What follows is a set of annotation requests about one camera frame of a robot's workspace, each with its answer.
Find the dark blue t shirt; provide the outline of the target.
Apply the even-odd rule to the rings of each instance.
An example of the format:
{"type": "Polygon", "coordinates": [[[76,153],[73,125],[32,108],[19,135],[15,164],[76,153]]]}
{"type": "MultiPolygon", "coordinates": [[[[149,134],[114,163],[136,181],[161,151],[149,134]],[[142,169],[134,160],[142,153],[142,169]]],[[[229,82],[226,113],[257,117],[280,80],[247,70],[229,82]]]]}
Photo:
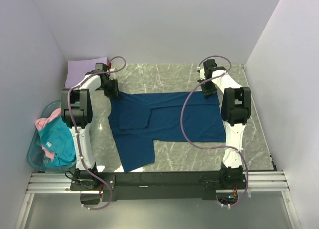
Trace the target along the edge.
{"type": "Polygon", "coordinates": [[[124,172],[155,161],[154,141],[219,142],[226,140],[217,94],[202,92],[127,94],[111,99],[110,129],[124,172]]]}

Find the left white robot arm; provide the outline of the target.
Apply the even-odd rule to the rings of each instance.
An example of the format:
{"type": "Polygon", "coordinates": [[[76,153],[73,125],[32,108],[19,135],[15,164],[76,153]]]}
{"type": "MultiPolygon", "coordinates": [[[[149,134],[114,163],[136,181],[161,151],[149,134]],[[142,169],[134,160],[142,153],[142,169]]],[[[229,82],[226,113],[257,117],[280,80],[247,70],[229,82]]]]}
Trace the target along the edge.
{"type": "Polygon", "coordinates": [[[73,181],[81,181],[88,190],[94,190],[105,181],[99,176],[90,141],[93,120],[91,94],[101,88],[109,98],[119,99],[118,80],[115,73],[125,69],[111,67],[111,63],[96,63],[93,71],[71,88],[62,90],[61,117],[69,128],[76,153],[76,171],[73,181]]]}

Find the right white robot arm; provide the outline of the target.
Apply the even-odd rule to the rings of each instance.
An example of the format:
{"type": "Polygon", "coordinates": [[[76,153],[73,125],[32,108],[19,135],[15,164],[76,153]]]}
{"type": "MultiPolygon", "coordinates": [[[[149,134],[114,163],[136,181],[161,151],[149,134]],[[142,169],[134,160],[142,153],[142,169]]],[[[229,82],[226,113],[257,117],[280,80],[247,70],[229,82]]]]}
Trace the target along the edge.
{"type": "Polygon", "coordinates": [[[237,151],[242,150],[243,133],[251,116],[251,90],[237,83],[225,67],[218,66],[214,59],[205,59],[198,66],[200,83],[212,79],[201,85],[205,98],[220,90],[222,95],[221,118],[226,132],[226,146],[219,171],[219,184],[225,189],[244,179],[242,158],[237,151]]]}

